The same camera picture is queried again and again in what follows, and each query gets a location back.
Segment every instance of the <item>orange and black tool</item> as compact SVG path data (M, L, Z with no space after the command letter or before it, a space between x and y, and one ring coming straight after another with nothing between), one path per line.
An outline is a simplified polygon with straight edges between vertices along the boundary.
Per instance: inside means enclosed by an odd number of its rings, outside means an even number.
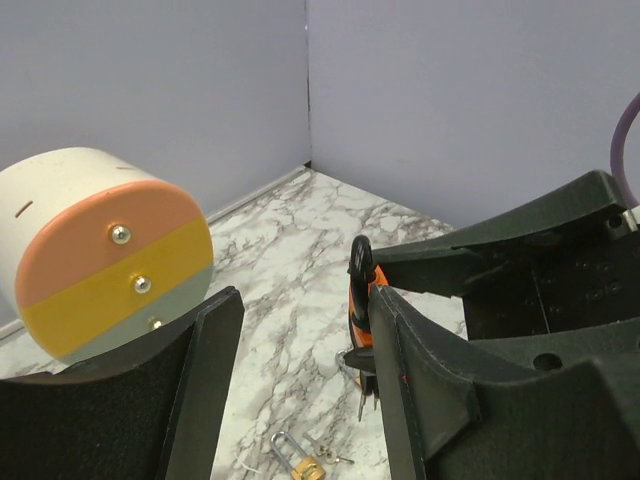
M373 285L389 285L382 269L375 265L371 242L364 235L358 235L351 245L349 277L349 333L353 350L345 354L344 362L360 371L362 397L358 419L361 420L367 397L374 396L374 408L378 401L378 382L369 323L369 294Z

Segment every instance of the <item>cable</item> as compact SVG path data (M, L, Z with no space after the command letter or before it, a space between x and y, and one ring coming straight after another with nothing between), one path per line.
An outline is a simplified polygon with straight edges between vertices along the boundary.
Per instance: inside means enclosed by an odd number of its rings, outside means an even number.
M631 100L622 117L620 117L618 125L616 125L616 129L613 132L613 138L611 139L611 174L618 182L628 208L635 208L640 204L633 195L629 187L629 182L627 182L627 176L624 173L624 144L627 140L627 134L631 129L631 125L638 116L638 113L640 113L640 93Z

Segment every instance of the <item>yellow stripe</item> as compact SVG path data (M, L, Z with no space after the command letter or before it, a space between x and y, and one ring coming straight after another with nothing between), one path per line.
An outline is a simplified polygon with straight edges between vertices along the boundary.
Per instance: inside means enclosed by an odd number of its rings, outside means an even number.
M63 357L212 263L209 228L204 218L197 218L120 262L22 309L22 319L43 349ZM139 275L151 279L151 290L146 294L133 289L133 280Z

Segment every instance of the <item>orange object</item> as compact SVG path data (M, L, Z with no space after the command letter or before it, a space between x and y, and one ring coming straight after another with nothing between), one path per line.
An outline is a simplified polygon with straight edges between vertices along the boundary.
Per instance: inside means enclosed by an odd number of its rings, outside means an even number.
M369 294L371 293L371 287L374 285L389 285L389 282L387 281L387 277L385 277L384 272L380 267L376 267L374 273L376 275L375 278L373 279L372 282L369 282L369 288L368 288ZM349 284L349 319L351 319L351 316L354 314L354 312L355 312L355 307L353 305L353 298L351 296L351 284ZM349 323L353 332L353 338L355 340L354 347L356 348L370 347L371 345L373 345L371 333L367 333L362 329L358 328L356 325L353 324L353 322L349 322Z

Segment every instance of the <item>marble surface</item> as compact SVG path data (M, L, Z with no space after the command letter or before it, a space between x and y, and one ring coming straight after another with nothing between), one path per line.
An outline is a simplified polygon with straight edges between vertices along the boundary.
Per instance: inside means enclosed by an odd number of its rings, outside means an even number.
M390 478L380 409L368 404L358 422L359 392L334 361L349 346L350 245L360 233L378 248L450 230L312 171L212 225L210 293L233 285L246 307L212 479L290 478L270 451L278 430L311 452L302 437L308 432L356 462L326 465L328 478ZM460 301L402 293L434 321L466 335ZM24 331L0 345L1 377L60 368Z

